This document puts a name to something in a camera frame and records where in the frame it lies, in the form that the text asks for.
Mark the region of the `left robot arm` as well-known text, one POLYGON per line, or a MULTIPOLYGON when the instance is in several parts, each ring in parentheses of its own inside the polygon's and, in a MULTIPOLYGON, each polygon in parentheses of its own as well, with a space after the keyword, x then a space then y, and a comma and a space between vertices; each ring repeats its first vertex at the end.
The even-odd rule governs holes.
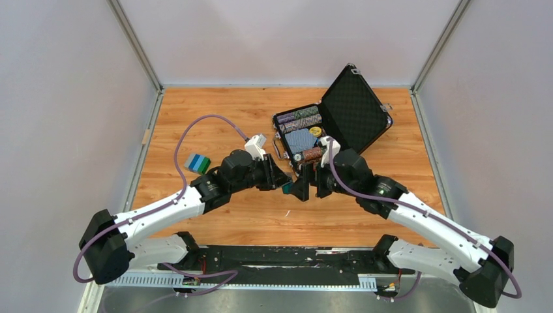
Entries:
POLYGON ((270 191, 292 181, 270 154, 254 159, 234 150, 222 164, 197 177, 174 195, 134 211, 111 215, 95 213, 79 243, 97 284, 112 282, 129 269, 158 263, 178 263, 193 269, 199 246, 187 231, 165 238, 152 235, 176 222, 204 215, 230 202, 232 194, 250 188, 270 191))

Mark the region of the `teal pill organizer box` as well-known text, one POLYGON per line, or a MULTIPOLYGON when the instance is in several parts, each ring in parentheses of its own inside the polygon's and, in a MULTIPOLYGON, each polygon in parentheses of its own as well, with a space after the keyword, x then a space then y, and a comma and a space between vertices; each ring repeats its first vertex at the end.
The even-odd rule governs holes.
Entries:
POLYGON ((283 185, 282 186, 283 194, 290 194, 291 187, 292 187, 291 183, 287 183, 287 184, 283 185))

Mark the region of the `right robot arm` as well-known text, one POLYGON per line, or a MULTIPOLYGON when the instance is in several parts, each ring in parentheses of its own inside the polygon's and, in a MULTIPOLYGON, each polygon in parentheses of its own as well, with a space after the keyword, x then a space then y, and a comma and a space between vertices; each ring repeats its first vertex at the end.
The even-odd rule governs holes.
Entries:
POLYGON ((308 199, 310 186, 324 198, 332 193, 355 197, 368 213, 378 215, 418 233, 435 248, 410 244, 393 235, 383 235, 374 247, 372 263, 381 272, 392 268, 413 269, 446 280, 459 287, 472 301, 495 308, 513 277, 515 247, 504 236, 491 239, 457 224, 426 205, 394 179, 375 175, 365 159, 352 149, 341 151, 332 160, 323 160, 326 151, 297 153, 295 193, 308 199))

